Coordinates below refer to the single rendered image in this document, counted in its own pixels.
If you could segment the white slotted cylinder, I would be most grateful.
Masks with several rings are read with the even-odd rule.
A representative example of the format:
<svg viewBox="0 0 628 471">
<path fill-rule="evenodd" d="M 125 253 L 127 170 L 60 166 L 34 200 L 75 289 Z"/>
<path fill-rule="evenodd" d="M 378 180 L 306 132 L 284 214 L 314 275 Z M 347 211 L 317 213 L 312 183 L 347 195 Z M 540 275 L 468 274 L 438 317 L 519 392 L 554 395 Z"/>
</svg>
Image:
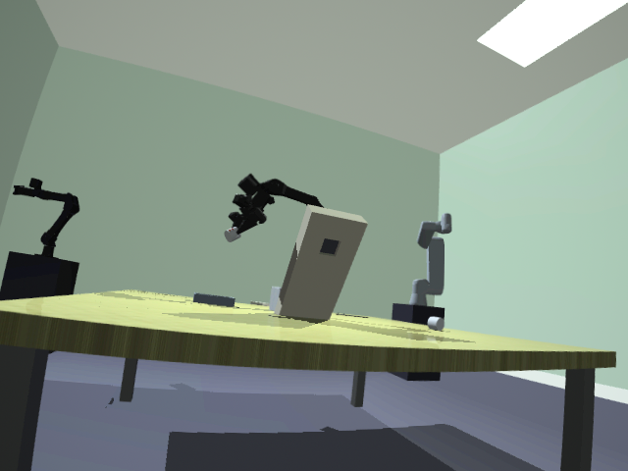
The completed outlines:
<svg viewBox="0 0 628 471">
<path fill-rule="evenodd" d="M 232 242 L 232 241 L 235 241 L 235 240 L 241 238 L 241 234 L 238 235 L 236 233 L 237 230 L 238 230 L 238 227 L 233 227 L 233 228 L 225 231 L 225 238 L 226 238 L 226 240 L 228 242 Z"/>
</svg>

